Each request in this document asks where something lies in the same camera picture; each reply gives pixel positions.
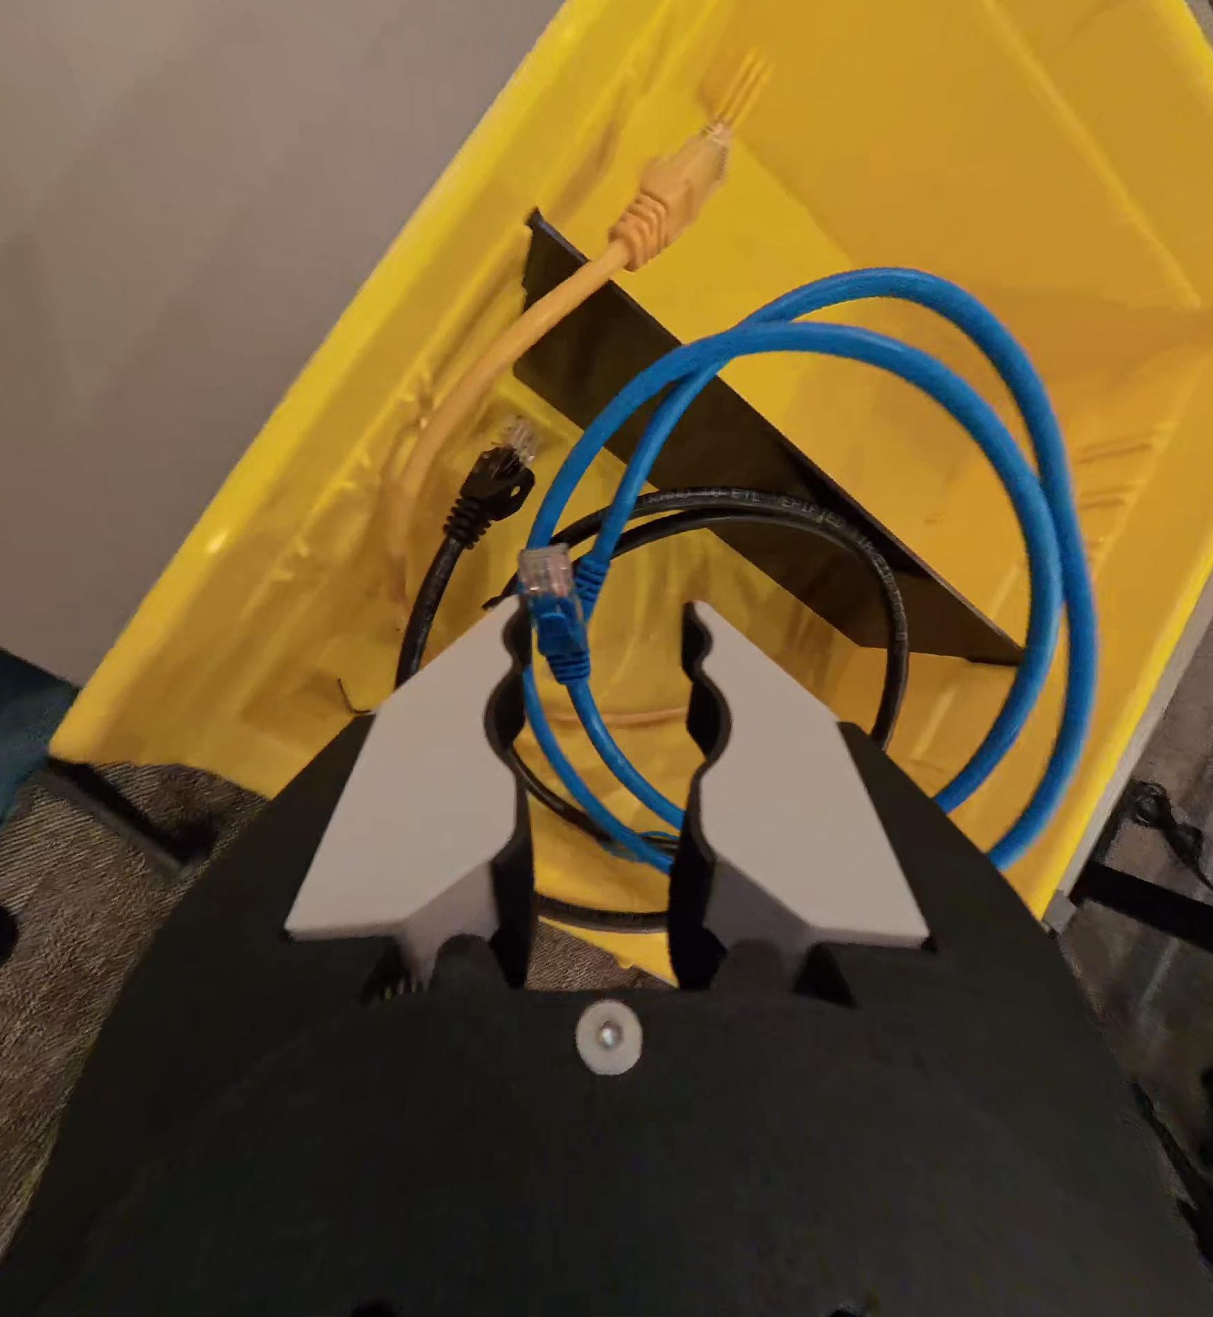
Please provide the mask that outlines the black bin divider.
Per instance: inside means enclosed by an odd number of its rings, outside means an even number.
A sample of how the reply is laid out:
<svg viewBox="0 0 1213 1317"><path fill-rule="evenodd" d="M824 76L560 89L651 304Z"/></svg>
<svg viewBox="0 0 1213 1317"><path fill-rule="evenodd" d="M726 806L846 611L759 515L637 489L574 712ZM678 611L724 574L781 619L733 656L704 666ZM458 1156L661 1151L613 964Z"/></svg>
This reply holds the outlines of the black bin divider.
<svg viewBox="0 0 1213 1317"><path fill-rule="evenodd" d="M517 363L519 383L586 430L643 371L682 341L619 284L596 292ZM822 507L887 560L897 578L917 654L1017 668L1023 645L984 615L895 536L875 507L858 503L830 471L781 434L726 383L714 383L688 410L653 469L663 491L741 487ZM735 526L718 532L755 570L863 649L883 649L887 611L871 572L850 554L781 528Z"/></svg>

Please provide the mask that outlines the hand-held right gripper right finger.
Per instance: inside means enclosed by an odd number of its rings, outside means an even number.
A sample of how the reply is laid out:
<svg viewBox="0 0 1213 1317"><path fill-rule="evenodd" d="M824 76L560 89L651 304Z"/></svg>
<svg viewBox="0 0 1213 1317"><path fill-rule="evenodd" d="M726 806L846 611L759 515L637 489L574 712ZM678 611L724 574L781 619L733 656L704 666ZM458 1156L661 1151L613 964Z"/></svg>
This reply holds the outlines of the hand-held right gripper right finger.
<svg viewBox="0 0 1213 1317"><path fill-rule="evenodd" d="M791 981L818 948L923 950L928 922L838 715L708 603L682 619L702 765L672 863L672 973L710 989L739 946Z"/></svg>

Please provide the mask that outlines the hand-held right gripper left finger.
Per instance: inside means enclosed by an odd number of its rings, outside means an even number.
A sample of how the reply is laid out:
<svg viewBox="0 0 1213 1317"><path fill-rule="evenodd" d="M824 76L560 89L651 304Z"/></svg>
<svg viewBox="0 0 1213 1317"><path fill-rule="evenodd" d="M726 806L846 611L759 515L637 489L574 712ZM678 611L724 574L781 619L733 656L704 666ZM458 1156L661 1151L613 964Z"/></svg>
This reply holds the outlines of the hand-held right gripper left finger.
<svg viewBox="0 0 1213 1317"><path fill-rule="evenodd" d="M529 977L533 826L511 749L527 725L525 603L503 601L379 710L286 916L294 942L389 938L414 981L456 938Z"/></svg>

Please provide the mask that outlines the large yellow bin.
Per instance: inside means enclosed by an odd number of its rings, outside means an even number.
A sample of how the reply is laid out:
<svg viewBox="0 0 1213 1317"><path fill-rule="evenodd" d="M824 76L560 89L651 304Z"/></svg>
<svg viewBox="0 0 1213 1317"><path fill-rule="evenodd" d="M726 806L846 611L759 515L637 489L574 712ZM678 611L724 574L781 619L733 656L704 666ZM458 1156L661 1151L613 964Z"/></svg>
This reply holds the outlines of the large yellow bin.
<svg viewBox="0 0 1213 1317"><path fill-rule="evenodd" d="M1011 885L1045 914L1092 841L1125 753L1213 572L1213 48L1184 3L566 3L239 460L111 645L52 749L182 765L275 798L395 682L466 467L509 418L539 489L466 554L430 658L517 568L539 497L588 420L509 371L448 446L444 399L523 312L542 217L588 259L651 162L733 129L698 223L623 288L682 343L826 276L913 269L976 296L1027 349L1062 424L1100 629L1082 763ZM1013 505L962 426L869 365L728 367L655 467L716 438L730 387L1013 643L1031 570ZM615 566L592 623L594 696L672 802L682 609L712 603L861 727L883 651L698 532Z"/></svg>

